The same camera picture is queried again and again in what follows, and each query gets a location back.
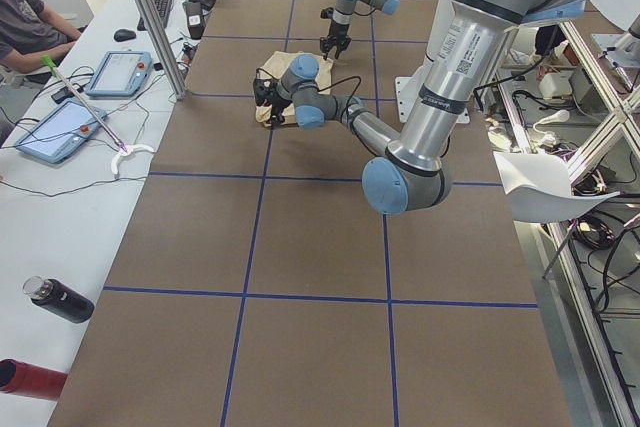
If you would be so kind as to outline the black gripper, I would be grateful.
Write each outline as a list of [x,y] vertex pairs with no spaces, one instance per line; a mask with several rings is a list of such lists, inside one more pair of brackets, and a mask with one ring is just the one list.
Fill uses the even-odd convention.
[[257,107],[270,107],[270,124],[282,125],[286,118],[284,110],[286,104],[278,103],[280,96],[277,91],[278,79],[261,79],[256,77],[253,80],[253,93]]
[[323,58],[327,60],[331,50],[335,48],[335,59],[339,60],[347,51],[351,42],[351,38],[348,35],[351,16],[328,7],[321,10],[320,17],[331,21],[328,34],[320,38],[320,49]]

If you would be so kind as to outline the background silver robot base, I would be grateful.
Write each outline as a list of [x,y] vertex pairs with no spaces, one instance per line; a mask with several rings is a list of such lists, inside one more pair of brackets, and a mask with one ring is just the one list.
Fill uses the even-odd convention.
[[628,93],[639,83],[639,17],[622,34],[592,34],[600,58],[611,66]]

